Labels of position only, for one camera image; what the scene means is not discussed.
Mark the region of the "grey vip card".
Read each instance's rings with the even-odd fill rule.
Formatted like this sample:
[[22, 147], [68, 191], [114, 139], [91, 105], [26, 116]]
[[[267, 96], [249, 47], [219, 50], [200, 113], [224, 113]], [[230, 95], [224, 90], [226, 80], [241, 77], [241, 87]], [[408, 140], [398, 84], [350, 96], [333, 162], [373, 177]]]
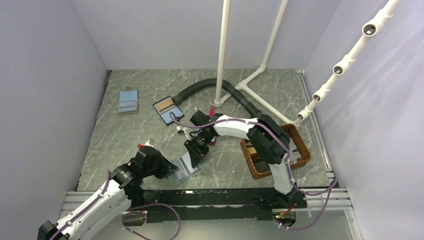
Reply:
[[189, 155], [183, 155], [177, 160], [179, 164], [179, 170], [177, 176], [179, 178], [185, 178], [191, 175], [196, 169], [192, 168], [191, 159]]

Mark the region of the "green card holder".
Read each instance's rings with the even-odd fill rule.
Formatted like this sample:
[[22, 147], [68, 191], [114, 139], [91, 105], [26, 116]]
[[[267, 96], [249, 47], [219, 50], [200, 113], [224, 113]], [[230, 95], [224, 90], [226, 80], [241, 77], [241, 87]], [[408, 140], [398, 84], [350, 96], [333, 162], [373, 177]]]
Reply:
[[173, 173], [177, 185], [186, 181], [194, 173], [202, 169], [200, 164], [198, 164], [196, 167], [192, 167], [191, 157], [188, 152], [178, 159], [171, 161], [171, 163], [178, 167], [178, 169]]

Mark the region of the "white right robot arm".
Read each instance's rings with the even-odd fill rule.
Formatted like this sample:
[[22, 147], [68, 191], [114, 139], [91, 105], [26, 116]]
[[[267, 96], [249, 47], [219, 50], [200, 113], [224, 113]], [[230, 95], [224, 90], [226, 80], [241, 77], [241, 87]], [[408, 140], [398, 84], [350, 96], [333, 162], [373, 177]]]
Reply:
[[200, 130], [197, 135], [184, 142], [191, 166], [198, 165], [209, 152], [208, 144], [214, 137], [236, 137], [248, 140], [256, 150], [260, 160], [267, 163], [273, 177], [276, 203], [287, 208], [295, 201], [292, 192], [294, 180], [288, 171], [291, 138], [268, 115], [259, 118], [236, 118], [216, 113], [213, 116], [201, 111], [190, 118], [193, 128]]

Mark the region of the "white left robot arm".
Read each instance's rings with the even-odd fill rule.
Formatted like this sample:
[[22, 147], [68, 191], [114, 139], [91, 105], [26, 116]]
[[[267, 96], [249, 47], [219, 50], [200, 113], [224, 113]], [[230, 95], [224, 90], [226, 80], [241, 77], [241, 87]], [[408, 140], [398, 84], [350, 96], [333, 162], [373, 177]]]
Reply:
[[169, 177], [179, 168], [152, 146], [142, 146], [127, 163], [108, 171], [102, 186], [71, 213], [38, 229], [39, 240], [89, 240], [125, 211], [147, 208], [143, 179]]

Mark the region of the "red card holder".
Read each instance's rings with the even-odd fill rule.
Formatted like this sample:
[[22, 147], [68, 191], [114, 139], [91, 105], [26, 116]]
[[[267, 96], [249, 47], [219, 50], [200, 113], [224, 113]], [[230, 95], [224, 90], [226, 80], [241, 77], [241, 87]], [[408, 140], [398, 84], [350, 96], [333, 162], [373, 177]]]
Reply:
[[[213, 120], [214, 114], [215, 114], [215, 107], [213, 105], [211, 105], [210, 108], [209, 108], [209, 116], [211, 117], [211, 120]], [[217, 136], [215, 130], [213, 129], [213, 125], [210, 125], [208, 128], [211, 131], [211, 134], [213, 136], [213, 138], [209, 141], [208, 144], [210, 146], [215, 146], [216, 145], [216, 142], [217, 142], [217, 137], [218, 136]]]

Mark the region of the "gold card in basket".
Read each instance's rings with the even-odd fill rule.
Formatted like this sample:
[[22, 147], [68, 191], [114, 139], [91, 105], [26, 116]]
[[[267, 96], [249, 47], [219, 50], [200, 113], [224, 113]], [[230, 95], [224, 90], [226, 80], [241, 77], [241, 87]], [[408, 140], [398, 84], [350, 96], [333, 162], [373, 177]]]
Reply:
[[256, 149], [254, 147], [248, 147], [247, 148], [247, 153], [249, 155], [257, 155], [258, 154], [257, 151], [256, 151]]

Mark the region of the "black card holder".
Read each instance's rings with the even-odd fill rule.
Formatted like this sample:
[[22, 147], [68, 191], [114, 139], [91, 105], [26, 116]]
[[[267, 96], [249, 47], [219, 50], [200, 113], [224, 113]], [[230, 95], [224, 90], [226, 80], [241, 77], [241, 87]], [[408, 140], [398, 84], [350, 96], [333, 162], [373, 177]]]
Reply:
[[153, 103], [152, 106], [166, 126], [170, 126], [174, 123], [171, 118], [171, 113], [174, 114], [177, 120], [185, 116], [170, 96]]

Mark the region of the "grey blue card holder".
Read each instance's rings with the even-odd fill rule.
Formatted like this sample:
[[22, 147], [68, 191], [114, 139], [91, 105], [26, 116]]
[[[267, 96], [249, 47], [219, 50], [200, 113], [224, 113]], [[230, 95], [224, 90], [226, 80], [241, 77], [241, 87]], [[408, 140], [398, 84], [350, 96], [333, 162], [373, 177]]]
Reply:
[[139, 90], [121, 91], [118, 96], [118, 113], [133, 114], [139, 112]]

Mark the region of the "cards in basket right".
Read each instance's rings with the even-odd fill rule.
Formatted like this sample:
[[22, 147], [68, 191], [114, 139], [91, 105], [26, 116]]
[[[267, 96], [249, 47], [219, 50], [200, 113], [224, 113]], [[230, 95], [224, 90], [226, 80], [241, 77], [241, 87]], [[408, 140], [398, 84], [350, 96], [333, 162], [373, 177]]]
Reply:
[[289, 162], [292, 165], [292, 164], [297, 163], [298, 162], [298, 159], [301, 158], [302, 156], [301, 156], [301, 154], [299, 152], [298, 147], [293, 142], [293, 140], [291, 140], [290, 143], [289, 143], [289, 150], [291, 151]]

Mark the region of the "brown wicker basket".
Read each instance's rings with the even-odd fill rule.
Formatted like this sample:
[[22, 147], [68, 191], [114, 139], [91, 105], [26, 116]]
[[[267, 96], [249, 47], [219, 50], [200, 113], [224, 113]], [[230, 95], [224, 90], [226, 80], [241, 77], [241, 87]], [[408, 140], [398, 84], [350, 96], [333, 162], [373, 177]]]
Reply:
[[[297, 128], [292, 123], [281, 125], [280, 128], [289, 136], [289, 142], [292, 140], [296, 144], [301, 155], [301, 158], [297, 160], [297, 163], [290, 164], [291, 170], [293, 171], [294, 169], [304, 167], [311, 159], [311, 154]], [[249, 140], [242, 139], [240, 142], [240, 148], [243, 152], [246, 164], [253, 179], [258, 180], [271, 176], [272, 172], [268, 164], [261, 160], [259, 154], [249, 155], [247, 152], [248, 147], [253, 147], [251, 142]]]

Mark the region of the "white pvc pipe frame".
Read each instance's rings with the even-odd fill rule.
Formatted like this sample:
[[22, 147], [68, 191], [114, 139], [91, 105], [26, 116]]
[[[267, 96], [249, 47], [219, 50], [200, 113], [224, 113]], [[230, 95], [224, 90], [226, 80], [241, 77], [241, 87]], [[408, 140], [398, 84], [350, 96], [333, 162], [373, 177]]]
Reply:
[[249, 69], [236, 84], [236, 89], [256, 100], [261, 107], [270, 111], [284, 123], [293, 123], [281, 110], [253, 90], [252, 80], [268, 68], [271, 52], [278, 37], [280, 26], [289, 1], [282, 0], [225, 0], [222, 5], [222, 18], [219, 38], [219, 51], [216, 70], [216, 90], [214, 106], [220, 107], [230, 99], [223, 92], [225, 69]]

